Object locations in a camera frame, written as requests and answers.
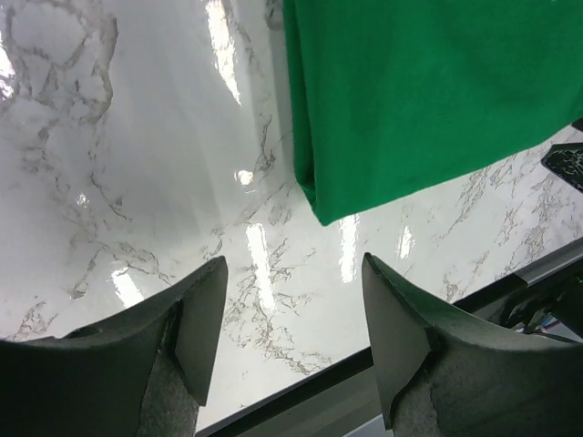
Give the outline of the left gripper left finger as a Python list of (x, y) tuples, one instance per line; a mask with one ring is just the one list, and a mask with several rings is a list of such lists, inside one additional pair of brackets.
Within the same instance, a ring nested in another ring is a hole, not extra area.
[(228, 285), (220, 256), (62, 338), (1, 344), (4, 436), (191, 436)]

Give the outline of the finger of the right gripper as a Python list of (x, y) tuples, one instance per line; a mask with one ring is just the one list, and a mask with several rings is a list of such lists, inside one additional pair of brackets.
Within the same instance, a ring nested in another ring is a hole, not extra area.
[(582, 143), (553, 145), (541, 164), (577, 191), (583, 191)]

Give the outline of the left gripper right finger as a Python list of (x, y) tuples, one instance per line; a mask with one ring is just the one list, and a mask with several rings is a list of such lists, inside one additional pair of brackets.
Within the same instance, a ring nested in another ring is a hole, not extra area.
[(384, 426), (396, 436), (579, 436), (582, 264), (510, 274), (450, 303), (373, 254), (363, 301)]

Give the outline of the green t-shirt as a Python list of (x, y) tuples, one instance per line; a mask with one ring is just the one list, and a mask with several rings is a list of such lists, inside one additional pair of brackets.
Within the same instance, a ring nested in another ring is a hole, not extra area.
[(287, 1), (295, 177), (323, 225), (582, 115), (579, 1)]

